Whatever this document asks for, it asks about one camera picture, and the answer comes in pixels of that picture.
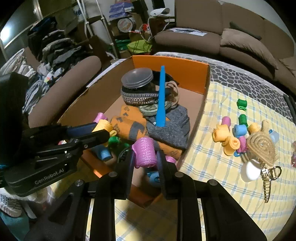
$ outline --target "white cup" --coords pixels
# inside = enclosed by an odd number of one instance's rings
[[[256,180],[260,175],[260,164],[258,161],[251,159],[245,162],[241,168],[241,178],[244,182],[248,183]]]

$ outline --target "gray plastic lid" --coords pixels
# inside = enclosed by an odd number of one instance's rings
[[[121,78],[121,82],[124,87],[133,89],[148,84],[152,79],[153,73],[151,69],[136,68],[124,74]]]

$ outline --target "screw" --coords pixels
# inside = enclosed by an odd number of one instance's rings
[[[212,186],[216,186],[218,184],[218,182],[214,179],[209,180],[209,184],[211,184]]]
[[[117,172],[109,172],[109,177],[116,177],[117,176]]]
[[[82,184],[83,184],[83,180],[81,180],[81,179],[78,179],[75,181],[75,185],[78,187],[81,186]]]
[[[184,174],[182,172],[176,172],[175,177],[183,177]]]

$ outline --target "sofa cushion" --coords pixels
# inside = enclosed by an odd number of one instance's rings
[[[249,53],[242,52],[240,50],[231,47],[220,47],[219,54],[223,57],[232,59],[238,63],[241,63],[258,73],[273,79],[274,68],[264,64],[260,59]]]
[[[278,61],[278,66],[279,69],[275,71],[274,80],[289,88],[293,93],[296,93],[296,78],[280,61]]]
[[[231,21],[231,22],[229,23],[229,25],[230,25],[230,28],[232,28],[232,29],[236,29],[236,30],[238,30],[238,31],[241,31],[241,32],[244,32],[244,33],[246,33],[246,34],[248,34],[248,35],[251,35],[252,37],[254,37],[255,39],[257,39],[257,40],[259,40],[259,41],[262,39],[261,36],[259,36],[259,35],[255,35],[255,34],[252,34],[251,32],[249,32],[249,31],[247,31],[247,30],[241,28],[240,26],[238,26],[238,25],[237,25],[236,23],[234,23],[233,21]]]
[[[221,46],[231,46],[250,52],[273,66],[275,69],[278,69],[275,58],[264,44],[244,32],[225,28],[222,33]]]
[[[155,36],[155,42],[169,47],[184,47],[210,54],[218,54],[221,37],[208,32],[204,36],[176,33],[171,30],[163,31]]]
[[[279,61],[296,77],[296,58],[295,56],[289,58],[282,58]]]
[[[221,5],[216,0],[175,0],[176,25],[222,34]]]
[[[229,28],[229,23],[233,21],[239,27],[263,38],[264,21],[258,14],[231,3],[223,3],[221,8],[223,28]]]
[[[97,56],[87,57],[70,69],[32,109],[28,116],[30,128],[51,124],[100,69]]]
[[[264,20],[264,29],[265,34],[261,42],[275,58],[288,58],[294,55],[294,43],[288,34],[267,20]]]

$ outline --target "cardboard box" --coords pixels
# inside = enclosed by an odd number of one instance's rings
[[[81,94],[65,111],[59,119],[59,123],[71,126],[87,124],[95,119],[98,112],[104,112],[109,119],[119,115],[121,106],[125,104],[120,95],[121,77],[128,71],[139,67],[148,67],[160,71],[162,65],[165,66],[166,73],[180,83],[179,104],[188,110],[190,119],[189,143],[191,143],[204,109],[210,81],[210,66],[181,58],[132,56],[126,59]],[[180,169],[185,156],[186,151],[178,160],[178,169]],[[116,162],[114,160],[103,162],[97,159],[89,150],[84,151],[81,159],[94,170],[98,177],[110,172],[114,162]],[[160,189],[148,184],[146,177],[143,168],[134,169],[129,200],[141,207],[147,207],[156,202],[161,194]]]

